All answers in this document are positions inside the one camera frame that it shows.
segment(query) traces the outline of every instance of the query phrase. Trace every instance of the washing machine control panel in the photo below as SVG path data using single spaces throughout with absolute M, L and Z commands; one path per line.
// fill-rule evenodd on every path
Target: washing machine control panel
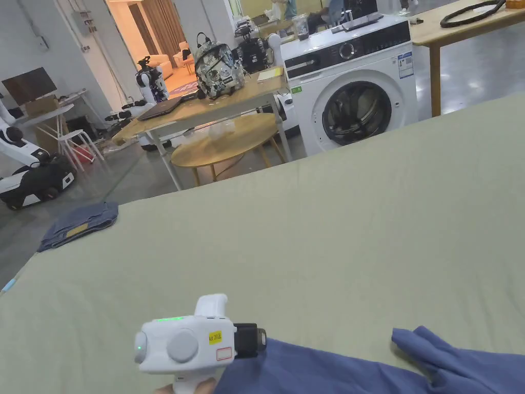
M 405 21 L 343 43 L 288 59 L 285 61 L 286 72 L 288 79 L 300 77 L 409 41 L 410 29 L 408 21 Z

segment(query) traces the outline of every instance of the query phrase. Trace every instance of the yellow label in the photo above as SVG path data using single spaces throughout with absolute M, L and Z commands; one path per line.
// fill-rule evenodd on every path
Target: yellow label
M 84 223 L 82 226 L 75 227 L 73 230 L 69 230 L 66 234 L 66 238 L 72 237 L 88 229 L 88 224 Z
M 209 334 L 209 344 L 220 344 L 223 341 L 223 332 L 222 331 L 216 331 L 214 333 Z

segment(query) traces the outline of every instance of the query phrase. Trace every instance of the white stool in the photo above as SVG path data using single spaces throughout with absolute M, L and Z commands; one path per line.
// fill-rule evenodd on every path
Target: white stool
M 71 141 L 71 139 L 76 136 L 78 136 L 84 143 L 83 147 Z M 69 161 L 71 162 L 71 164 L 73 164 L 73 167 L 75 167 L 77 170 L 79 170 L 80 168 L 80 170 L 84 171 L 84 167 L 82 166 L 82 163 L 80 162 L 80 159 L 78 158 L 77 155 L 81 155 L 82 157 L 89 160 L 91 163 L 95 161 L 97 156 L 100 160 L 102 161 L 105 160 L 104 156 L 102 156 L 102 154 L 97 149 L 93 141 L 91 141 L 91 138 L 89 138 L 89 135 L 87 135 L 87 133 L 84 130 L 75 130 L 71 133 L 66 134 L 65 136 L 60 136 L 58 137 L 58 143 L 63 147 L 64 153 L 69 158 Z M 75 146 L 80 149 L 86 149 L 87 151 L 89 151 L 91 158 L 87 157 L 82 152 L 79 152 L 78 150 L 76 150 Z

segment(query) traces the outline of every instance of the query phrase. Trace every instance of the cardboard box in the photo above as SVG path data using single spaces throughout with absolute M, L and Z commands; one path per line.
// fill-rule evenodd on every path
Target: cardboard box
M 26 111 L 27 111 L 27 115 L 29 116 L 29 118 L 36 118 L 37 116 L 54 111 L 58 109 L 59 107 L 60 105 L 58 104 L 58 100 L 56 96 L 50 95 L 50 96 L 39 98 L 35 101 L 28 102 L 26 104 Z M 47 125 L 51 127 L 53 130 L 55 130 L 57 128 L 56 118 L 46 120 L 39 124 L 39 126 L 42 129 L 46 130 L 49 134 L 56 135 L 44 125 Z M 46 133 L 38 130 L 36 127 L 33 126 L 33 128 L 35 130 L 35 135 L 36 135 L 38 146 L 40 146 L 42 149 L 47 150 L 50 154 L 57 153 L 58 152 L 58 141 L 54 139 L 53 137 L 47 135 Z M 62 129 L 64 131 L 64 134 L 69 133 L 65 120 L 62 120 Z

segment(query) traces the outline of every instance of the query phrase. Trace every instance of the rug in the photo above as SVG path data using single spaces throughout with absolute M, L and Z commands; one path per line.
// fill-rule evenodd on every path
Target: rug
M 198 88 L 197 81 L 190 82 L 189 84 L 185 84 L 185 85 L 179 86 L 176 89 L 173 89 L 170 92 L 170 95 L 179 95 L 181 93 L 187 93 L 187 92 L 195 91 L 195 90 L 197 90 L 197 88 Z

